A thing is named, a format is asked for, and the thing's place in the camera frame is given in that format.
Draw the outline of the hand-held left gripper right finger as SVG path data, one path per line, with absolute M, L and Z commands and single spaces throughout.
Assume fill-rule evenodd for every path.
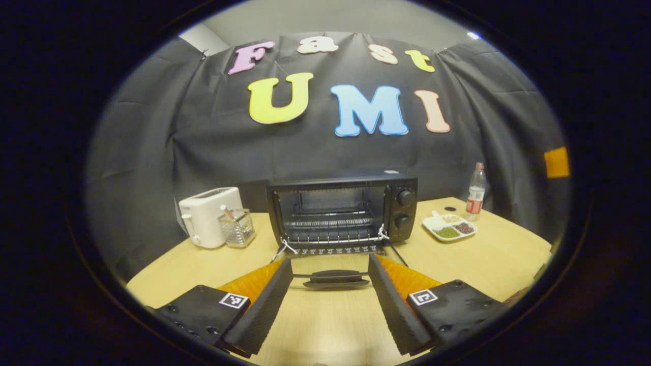
M 368 275 L 402 355 L 456 344 L 508 309 L 465 281 L 440 283 L 384 256 L 369 256 Z

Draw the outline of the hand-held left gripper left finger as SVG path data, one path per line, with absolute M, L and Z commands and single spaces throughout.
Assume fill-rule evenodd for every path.
M 258 354 L 293 280 L 289 259 L 277 260 L 212 288 L 197 285 L 153 314 L 210 347 Z

